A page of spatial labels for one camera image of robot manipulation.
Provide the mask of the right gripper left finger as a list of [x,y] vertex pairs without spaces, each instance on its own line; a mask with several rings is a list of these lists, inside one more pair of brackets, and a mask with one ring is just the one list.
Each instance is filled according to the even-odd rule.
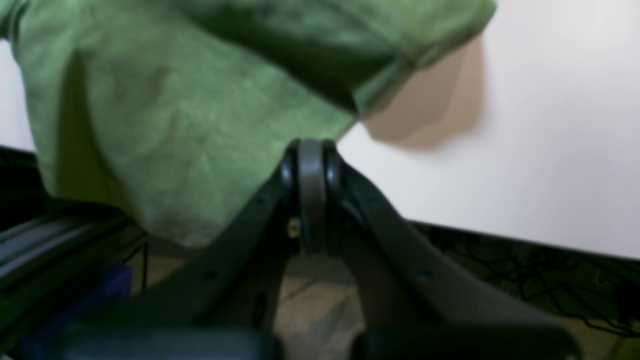
[[313,141],[270,177],[200,255],[148,291],[75,323],[52,360],[283,360],[273,331],[285,269],[307,247],[300,218]]

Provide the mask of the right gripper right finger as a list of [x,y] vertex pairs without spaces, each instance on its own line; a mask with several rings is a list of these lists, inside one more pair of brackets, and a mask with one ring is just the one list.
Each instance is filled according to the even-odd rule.
[[329,140],[311,141],[311,253],[345,262],[355,360],[580,360],[564,325],[444,255]]

